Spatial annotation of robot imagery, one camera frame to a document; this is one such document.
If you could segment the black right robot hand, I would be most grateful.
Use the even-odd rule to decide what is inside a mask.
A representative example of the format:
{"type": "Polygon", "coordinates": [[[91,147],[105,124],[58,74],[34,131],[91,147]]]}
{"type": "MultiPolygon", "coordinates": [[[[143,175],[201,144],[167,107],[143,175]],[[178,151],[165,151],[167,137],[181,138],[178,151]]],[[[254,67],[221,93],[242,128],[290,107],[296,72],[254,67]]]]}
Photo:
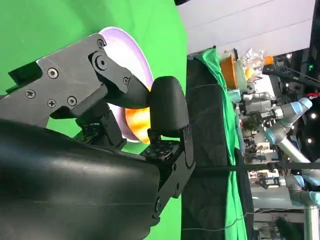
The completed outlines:
{"type": "Polygon", "coordinates": [[[94,33],[10,72],[0,98],[3,240],[142,240],[195,168],[179,81],[147,88],[94,33]]]}

